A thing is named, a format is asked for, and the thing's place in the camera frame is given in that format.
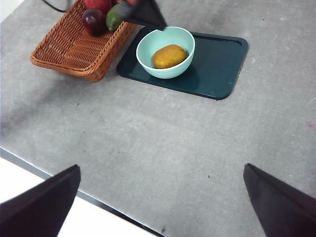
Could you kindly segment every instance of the yellow fruit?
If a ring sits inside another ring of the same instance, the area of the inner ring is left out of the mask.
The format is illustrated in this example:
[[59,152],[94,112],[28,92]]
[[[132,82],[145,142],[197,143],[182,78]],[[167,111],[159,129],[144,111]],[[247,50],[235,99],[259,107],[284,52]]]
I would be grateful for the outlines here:
[[153,63],[157,69],[171,68],[183,62],[187,53],[176,44],[167,45],[153,55]]

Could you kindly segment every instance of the light blue bowl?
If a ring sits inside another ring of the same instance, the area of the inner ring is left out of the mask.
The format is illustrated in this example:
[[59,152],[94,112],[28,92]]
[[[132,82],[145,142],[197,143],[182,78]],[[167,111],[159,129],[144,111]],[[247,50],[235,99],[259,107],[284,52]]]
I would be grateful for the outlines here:
[[[152,57],[159,49],[177,44],[188,54],[180,64],[166,69],[156,69]],[[180,27],[166,27],[163,31],[155,30],[146,35],[138,44],[136,57],[143,68],[152,76],[161,79],[170,79],[182,74],[191,64],[196,43],[192,34]]]

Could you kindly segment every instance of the apple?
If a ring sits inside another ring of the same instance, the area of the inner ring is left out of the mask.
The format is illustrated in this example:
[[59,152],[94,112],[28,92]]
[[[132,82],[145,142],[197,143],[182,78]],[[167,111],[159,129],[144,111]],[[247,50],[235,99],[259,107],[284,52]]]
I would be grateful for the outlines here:
[[84,0],[83,4],[87,9],[99,9],[104,14],[112,8],[112,0]]
[[106,15],[99,9],[87,9],[82,14],[85,30],[92,36],[99,36],[106,31]]

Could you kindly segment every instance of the wicker basket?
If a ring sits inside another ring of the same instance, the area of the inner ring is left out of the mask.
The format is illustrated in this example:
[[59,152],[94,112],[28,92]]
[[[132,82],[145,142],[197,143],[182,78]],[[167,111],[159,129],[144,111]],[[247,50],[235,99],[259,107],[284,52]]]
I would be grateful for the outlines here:
[[122,22],[115,32],[92,37],[81,21],[84,10],[83,0],[76,0],[35,48],[33,64],[89,80],[102,79],[136,25]]

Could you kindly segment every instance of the tray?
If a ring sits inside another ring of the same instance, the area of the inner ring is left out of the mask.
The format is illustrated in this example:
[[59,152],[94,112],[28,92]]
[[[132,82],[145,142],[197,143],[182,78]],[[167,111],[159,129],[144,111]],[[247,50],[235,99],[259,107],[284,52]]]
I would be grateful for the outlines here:
[[231,94],[248,51],[246,40],[191,32],[196,41],[191,65],[176,78],[158,79],[147,73],[136,58],[138,43],[153,30],[144,27],[138,32],[117,65],[120,76],[216,100]]

